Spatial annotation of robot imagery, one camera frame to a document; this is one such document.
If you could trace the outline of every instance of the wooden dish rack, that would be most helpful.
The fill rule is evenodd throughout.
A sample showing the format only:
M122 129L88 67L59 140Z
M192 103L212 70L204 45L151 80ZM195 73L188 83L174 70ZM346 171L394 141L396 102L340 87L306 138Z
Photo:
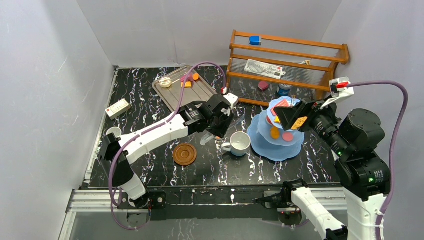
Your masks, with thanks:
M254 46L249 44L249 37L261 36L262 45ZM245 40L236 41L236 38L245 38ZM281 36L271 36L257 33L232 31L231 42L229 44L231 55L228 62L228 69L226 72L227 88L231 92L230 82L231 78L249 79L256 81L266 81L274 84L287 84L295 87L309 88L315 90L315 99L323 99L327 92L330 92L329 80L335 78L336 67L339 63L345 65L349 61L349 50L346 44L333 44L318 41L309 41ZM261 58L256 56L248 56L242 54L235 54L235 50L242 50L244 53L252 53L250 51L263 52L268 55L276 56L275 59ZM310 64L295 63L292 61L280 60L285 56L289 58L296 57L298 59L310 60ZM274 79L270 77L260 76L245 72L242 67L244 62L252 59L264 63L282 66L283 70L288 69L292 72L303 71L309 76L309 80L301 79L299 74L293 74L291 79L287 79L287 75L282 79ZM238 61L238 67L235 67L235 62ZM265 101L258 101L254 99L243 98L239 96L239 102L249 103L254 105L268 106L269 103Z

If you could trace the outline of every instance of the cup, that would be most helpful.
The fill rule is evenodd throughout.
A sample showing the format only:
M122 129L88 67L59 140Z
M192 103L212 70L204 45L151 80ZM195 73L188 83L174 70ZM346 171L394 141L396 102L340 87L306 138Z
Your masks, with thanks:
M251 137L245 132L238 131L231 135L229 142L221 144L221 149L241 157L248 152L250 145Z

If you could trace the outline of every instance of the baking tray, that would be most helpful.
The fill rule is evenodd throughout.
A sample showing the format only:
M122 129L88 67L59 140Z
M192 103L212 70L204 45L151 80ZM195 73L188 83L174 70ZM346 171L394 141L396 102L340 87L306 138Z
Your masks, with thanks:
M180 78L186 74L192 67L189 65L178 68L177 70L163 76L171 78L172 85L168 88L162 88L159 85L159 80L153 82L152 86L162 101L168 106L168 108L174 112L177 108L178 101L180 100L181 83ZM181 106L187 105L193 101L205 101L207 102L214 94L215 90L206 82L202 76L199 76L199 80L195 81L192 87L184 89L184 97L182 98Z

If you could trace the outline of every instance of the red cable connector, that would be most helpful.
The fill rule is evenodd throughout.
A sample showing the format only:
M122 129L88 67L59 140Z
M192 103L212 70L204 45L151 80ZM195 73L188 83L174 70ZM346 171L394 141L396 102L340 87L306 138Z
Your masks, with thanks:
M342 89L342 88L347 88L349 85L349 82L345 81L345 82L341 82L339 84L337 84L335 87L338 89Z

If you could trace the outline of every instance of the marble countertop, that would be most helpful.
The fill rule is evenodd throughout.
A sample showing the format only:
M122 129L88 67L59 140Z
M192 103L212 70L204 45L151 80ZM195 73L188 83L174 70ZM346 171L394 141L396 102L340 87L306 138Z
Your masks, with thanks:
M152 82L171 73L176 68L132 68L119 69L110 102L126 99L131 110L115 120L108 117L104 122L102 138L111 127L120 127L123 134L143 129L156 121L167 117L171 111L152 88ZM222 75L215 67L200 67L197 72L215 89L222 87ZM250 99L271 101L277 98L276 86L271 85L264 92L257 90L257 81L231 80L231 92ZM310 98L311 90L294 87L290 94L297 98ZM252 118L266 107L239 103L235 119L245 115L245 120L228 130L224 141L229 140L236 131L246 132ZM246 186L282 184L287 180L303 178L307 183L339 182L333 167L334 159L330 148L307 132L300 154L283 162L270 161L257 155L251 148L243 157L223 152L219 145L223 141L210 141L200 145L203 133L177 139L158 147L141 157L132 165L134 172L149 187L160 186ZM190 143L197 149L197 159L189 166L174 163L173 149L180 143ZM108 178L102 167L95 161L89 188L107 188Z

